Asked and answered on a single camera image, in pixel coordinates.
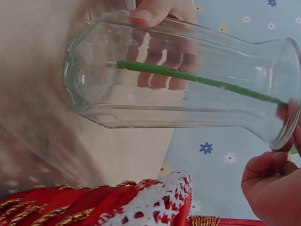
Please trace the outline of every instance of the white lace trim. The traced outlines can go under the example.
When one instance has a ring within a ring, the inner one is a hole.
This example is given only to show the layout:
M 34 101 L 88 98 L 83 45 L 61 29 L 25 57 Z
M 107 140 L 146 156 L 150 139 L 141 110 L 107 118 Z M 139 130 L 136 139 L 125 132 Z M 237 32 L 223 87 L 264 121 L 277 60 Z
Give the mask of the white lace trim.
M 179 213 L 184 200 L 192 193 L 190 175 L 184 173 L 172 173 L 160 180 L 162 184 L 152 185 L 141 190 L 131 202 L 122 207 L 122 213 L 116 213 L 114 217 L 104 213 L 100 216 L 98 225 L 102 226 L 168 226 L 173 217 Z M 164 197 L 169 198 L 169 204 L 165 206 Z M 135 218 L 136 213 L 143 216 Z M 161 222 L 165 217 L 167 223 Z

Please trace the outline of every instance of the red fabric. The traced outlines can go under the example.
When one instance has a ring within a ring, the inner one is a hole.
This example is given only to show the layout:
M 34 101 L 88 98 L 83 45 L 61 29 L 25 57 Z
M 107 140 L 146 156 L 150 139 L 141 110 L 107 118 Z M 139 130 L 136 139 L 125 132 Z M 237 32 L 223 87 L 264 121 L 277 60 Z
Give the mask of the red fabric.
M 57 210 L 60 207 L 69 206 L 75 203 L 78 199 L 84 196 L 90 190 L 66 190 L 59 193 L 54 199 L 47 205 L 47 207 L 40 213 L 42 216 L 50 211 Z M 47 225 L 56 225 L 63 218 L 63 214 L 58 214 L 52 219 L 47 221 Z
M 105 197 L 89 217 L 82 222 L 75 223 L 74 226 L 95 225 L 101 214 L 118 210 L 121 206 L 128 204 L 137 194 L 138 190 L 136 186 L 120 187 L 111 193 L 110 196 Z
M 122 187 L 100 187 L 97 189 L 89 190 L 77 199 L 65 213 L 58 215 L 55 219 L 48 222 L 49 226 L 55 226 L 66 217 L 82 212 L 84 210 L 96 207 L 105 197 L 109 196 L 112 192 L 122 189 Z
M 148 182 L 147 186 L 151 186 L 156 183 L 161 183 L 159 181 Z M 12 213 L 3 222 L 0 222 L 0 226 L 7 226 L 9 222 L 21 211 L 26 208 L 30 208 L 35 205 L 48 204 L 40 213 L 34 212 L 22 219 L 18 224 L 22 226 L 31 225 L 36 219 L 49 213 L 52 210 L 56 210 L 63 206 L 70 207 L 65 213 L 57 215 L 55 218 L 50 219 L 45 225 L 54 226 L 61 220 L 65 219 L 69 215 L 81 212 L 90 208 L 95 208 L 95 210 L 89 214 L 89 216 L 83 221 L 72 223 L 72 226 L 93 226 L 97 224 L 99 217 L 102 213 L 109 213 L 114 216 L 116 212 L 120 211 L 121 206 L 129 203 L 144 187 L 138 186 L 127 186 L 127 187 L 100 187 L 97 189 L 90 190 L 59 190 L 59 187 L 54 188 L 39 188 L 33 189 L 26 192 L 20 192 L 6 196 L 0 201 L 0 204 L 11 199 L 22 198 L 20 203 L 26 201 L 35 201 L 33 204 L 29 204 L 27 207 L 21 208 L 19 211 Z M 191 220 L 187 219 L 187 214 L 189 212 L 191 204 L 191 194 L 184 201 L 184 205 L 180 209 L 180 213 L 172 223 L 172 226 L 191 226 Z M 2 213 L 5 213 L 8 209 L 12 208 L 11 205 L 4 208 Z M 241 219 L 221 219 L 219 226 L 265 226 L 262 222 L 257 220 L 241 220 Z
M 190 206 L 191 206 L 191 194 L 189 194 L 188 198 L 185 199 L 184 205 L 180 209 L 179 215 L 175 218 L 175 226 L 185 225 L 189 214 Z
M 32 192 L 32 190 L 25 191 L 25 192 L 18 192 L 15 194 L 10 194 L 8 196 L 5 196 L 1 201 L 0 205 L 8 200 L 18 199 L 18 198 L 24 198 L 27 194 Z M 15 206 L 16 204 L 7 205 L 4 208 L 0 209 L 0 216 L 2 216 L 9 208 Z
M 24 197 L 22 199 L 21 202 L 19 202 L 19 204 L 28 202 L 28 201 L 35 201 L 35 202 L 32 204 L 26 205 L 26 206 L 18 209 L 17 211 L 14 211 L 12 214 L 7 216 L 5 218 L 5 220 L 7 222 L 11 221 L 12 219 L 14 219 L 16 217 L 16 215 L 18 215 L 25 209 L 30 208 L 33 205 L 43 205 L 45 203 L 48 203 L 50 201 L 50 198 L 52 198 L 52 193 L 53 192 L 55 193 L 56 191 L 57 191 L 57 189 L 55 189 L 55 188 L 46 188 L 46 187 L 32 190 L 30 193 L 28 193 L 26 195 L 26 197 Z
M 43 204 L 48 204 L 50 203 L 59 193 L 61 193 L 63 190 L 58 190 L 58 189 L 42 189 L 39 192 L 32 193 L 31 195 L 28 195 L 29 197 L 31 196 L 36 202 L 32 204 L 31 206 L 40 206 Z M 31 214 L 29 214 L 25 219 L 20 221 L 20 224 L 22 226 L 30 226 L 32 223 L 37 220 L 39 217 L 41 217 L 40 211 L 35 211 Z

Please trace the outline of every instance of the white flower pattern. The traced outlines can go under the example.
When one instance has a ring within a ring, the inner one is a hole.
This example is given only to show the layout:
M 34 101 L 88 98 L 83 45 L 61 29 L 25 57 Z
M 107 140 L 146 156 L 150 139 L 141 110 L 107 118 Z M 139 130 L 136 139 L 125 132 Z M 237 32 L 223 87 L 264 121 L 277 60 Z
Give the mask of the white flower pattern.
M 190 215 L 199 215 L 201 210 L 200 201 L 192 201 L 191 209 L 190 209 Z
M 297 24 L 301 25 L 301 17 L 300 16 L 298 16 L 297 18 L 295 18 L 295 20 L 296 20 Z
M 228 154 L 224 155 L 225 163 L 232 165 L 232 163 L 236 163 L 237 157 L 235 153 L 228 152 Z
M 268 29 L 269 29 L 269 30 L 274 30 L 275 28 L 276 28 L 275 23 L 270 22 L 270 23 L 268 24 Z
M 243 19 L 243 23 L 248 24 L 251 22 L 251 18 L 249 16 L 244 16 L 242 19 Z

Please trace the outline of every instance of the fingernail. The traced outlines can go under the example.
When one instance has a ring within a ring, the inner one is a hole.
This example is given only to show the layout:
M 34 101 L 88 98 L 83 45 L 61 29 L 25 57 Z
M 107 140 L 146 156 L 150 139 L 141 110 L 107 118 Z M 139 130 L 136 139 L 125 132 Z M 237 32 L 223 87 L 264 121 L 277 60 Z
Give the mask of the fingernail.
M 133 13 L 133 17 L 143 18 L 147 21 L 150 21 L 152 19 L 152 13 L 146 9 L 141 9 Z

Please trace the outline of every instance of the finger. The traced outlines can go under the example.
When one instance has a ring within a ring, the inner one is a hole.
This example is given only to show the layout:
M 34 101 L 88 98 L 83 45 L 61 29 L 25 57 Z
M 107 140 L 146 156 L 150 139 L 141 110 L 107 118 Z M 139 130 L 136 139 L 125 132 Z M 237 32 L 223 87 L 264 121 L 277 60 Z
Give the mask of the finger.
M 195 74 L 196 68 L 199 64 L 199 52 L 198 45 L 193 40 L 182 40 L 182 62 L 178 70 L 180 72 Z M 169 89 L 171 90 L 183 90 L 186 88 L 187 81 L 171 78 L 169 82 Z
M 271 168 L 278 171 L 286 163 L 287 163 L 287 153 L 285 153 L 285 152 L 273 153 Z
M 296 150 L 301 157 L 301 126 L 296 125 L 295 130 L 293 132 L 293 141 L 296 147 Z
M 127 60 L 137 61 L 139 54 L 139 47 L 142 46 L 145 37 L 145 32 L 133 29 L 132 32 L 132 45 L 128 47 Z
M 293 173 L 295 170 L 298 169 L 298 166 L 293 163 L 292 161 L 288 161 L 286 164 L 284 164 L 280 169 L 279 169 L 279 173 L 282 176 L 286 176 L 288 174 Z
M 252 158 L 246 165 L 241 187 L 246 195 L 249 190 L 262 179 L 262 174 L 272 163 L 272 152 L 265 152 L 260 156 Z
M 145 62 L 152 65 L 158 65 L 163 56 L 163 50 L 166 48 L 166 41 L 157 38 L 153 33 L 150 32 L 149 47 L 147 49 L 147 57 Z M 150 87 L 151 86 L 151 73 L 140 73 L 138 77 L 137 85 L 139 87 Z
M 165 39 L 168 41 L 166 42 L 166 60 L 163 65 L 170 68 L 178 68 L 182 61 L 181 45 L 179 42 L 171 41 L 168 36 Z M 169 77 L 167 76 L 154 74 L 150 82 L 150 87 L 152 89 L 166 88 L 168 79 Z
M 278 150 L 272 150 L 272 152 L 289 152 L 293 146 L 293 143 L 294 143 L 294 138 L 291 136 L 287 143 L 280 149 Z
M 172 1 L 143 0 L 130 17 L 138 27 L 153 27 L 161 23 L 172 9 Z

